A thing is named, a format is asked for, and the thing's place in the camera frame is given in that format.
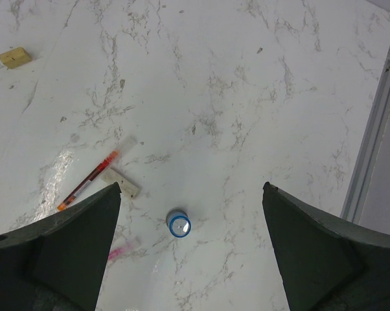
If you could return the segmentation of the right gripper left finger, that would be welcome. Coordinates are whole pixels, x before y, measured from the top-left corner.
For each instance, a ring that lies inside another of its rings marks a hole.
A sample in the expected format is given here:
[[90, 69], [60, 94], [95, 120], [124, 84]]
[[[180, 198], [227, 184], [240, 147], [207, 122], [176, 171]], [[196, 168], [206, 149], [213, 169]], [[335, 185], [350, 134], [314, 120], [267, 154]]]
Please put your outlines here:
[[113, 183], [0, 235], [0, 310], [94, 310], [120, 211]]

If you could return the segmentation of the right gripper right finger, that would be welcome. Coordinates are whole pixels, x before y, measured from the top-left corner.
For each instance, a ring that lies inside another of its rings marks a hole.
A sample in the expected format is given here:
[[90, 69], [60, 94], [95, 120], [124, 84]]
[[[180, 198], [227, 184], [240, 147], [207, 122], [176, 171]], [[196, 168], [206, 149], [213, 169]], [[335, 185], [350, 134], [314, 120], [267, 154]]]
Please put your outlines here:
[[290, 310], [390, 310], [390, 235], [269, 182], [262, 206]]

